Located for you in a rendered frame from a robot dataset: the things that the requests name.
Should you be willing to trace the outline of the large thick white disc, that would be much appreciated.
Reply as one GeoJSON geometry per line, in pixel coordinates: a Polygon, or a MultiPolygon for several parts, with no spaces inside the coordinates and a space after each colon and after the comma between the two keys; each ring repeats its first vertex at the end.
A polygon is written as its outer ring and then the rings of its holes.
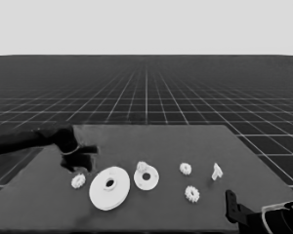
{"type": "Polygon", "coordinates": [[[110,211],[121,205],[130,191],[128,173],[120,167],[109,167],[98,173],[89,187],[89,198],[99,210],[110,211]]]}

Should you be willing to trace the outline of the small white T-shaped piece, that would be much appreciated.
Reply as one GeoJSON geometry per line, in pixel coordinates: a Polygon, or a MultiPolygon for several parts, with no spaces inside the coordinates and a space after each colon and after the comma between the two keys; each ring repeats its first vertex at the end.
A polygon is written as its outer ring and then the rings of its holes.
{"type": "Polygon", "coordinates": [[[211,178],[213,180],[216,180],[217,178],[221,178],[223,176],[224,173],[223,173],[221,167],[217,163],[214,164],[213,169],[214,169],[214,171],[213,171],[213,174],[211,175],[211,178]]]}

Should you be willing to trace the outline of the white round carrier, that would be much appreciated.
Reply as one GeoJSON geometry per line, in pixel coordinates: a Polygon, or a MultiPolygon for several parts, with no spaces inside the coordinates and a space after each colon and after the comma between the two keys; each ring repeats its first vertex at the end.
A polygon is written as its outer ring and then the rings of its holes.
{"type": "Polygon", "coordinates": [[[154,189],[159,182],[159,172],[153,166],[147,166],[144,170],[136,169],[134,181],[141,190],[150,191],[154,189]]]}

